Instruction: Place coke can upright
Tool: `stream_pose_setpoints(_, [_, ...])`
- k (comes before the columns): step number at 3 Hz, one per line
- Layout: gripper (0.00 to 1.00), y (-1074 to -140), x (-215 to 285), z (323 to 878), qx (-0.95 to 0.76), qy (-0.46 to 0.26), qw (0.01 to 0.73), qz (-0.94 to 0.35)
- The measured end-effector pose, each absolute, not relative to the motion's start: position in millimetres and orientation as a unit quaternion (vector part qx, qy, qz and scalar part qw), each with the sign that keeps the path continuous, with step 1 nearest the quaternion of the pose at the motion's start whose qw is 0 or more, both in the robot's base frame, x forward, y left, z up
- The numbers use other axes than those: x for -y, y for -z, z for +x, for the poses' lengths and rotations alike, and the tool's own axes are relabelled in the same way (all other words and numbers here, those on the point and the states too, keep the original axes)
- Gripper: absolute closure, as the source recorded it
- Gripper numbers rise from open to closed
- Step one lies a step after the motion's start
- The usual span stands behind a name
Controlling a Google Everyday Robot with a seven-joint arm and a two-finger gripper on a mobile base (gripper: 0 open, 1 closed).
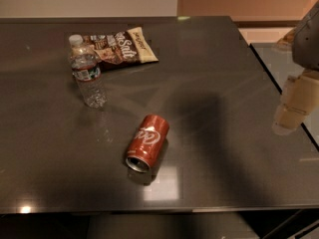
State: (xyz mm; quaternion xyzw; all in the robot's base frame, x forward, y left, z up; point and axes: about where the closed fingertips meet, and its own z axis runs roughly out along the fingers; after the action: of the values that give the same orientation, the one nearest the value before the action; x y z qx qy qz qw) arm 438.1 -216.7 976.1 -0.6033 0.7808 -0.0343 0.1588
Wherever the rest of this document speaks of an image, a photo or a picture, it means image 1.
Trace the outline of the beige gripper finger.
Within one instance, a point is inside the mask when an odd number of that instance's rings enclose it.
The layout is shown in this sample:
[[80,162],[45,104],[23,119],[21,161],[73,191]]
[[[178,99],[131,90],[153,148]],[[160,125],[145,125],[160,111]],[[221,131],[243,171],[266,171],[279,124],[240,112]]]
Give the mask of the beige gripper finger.
[[277,41],[275,47],[282,51],[290,51],[294,42],[294,36],[295,29],[292,29]]
[[305,69],[298,77],[288,76],[277,107],[273,131],[288,135],[319,106],[319,72]]

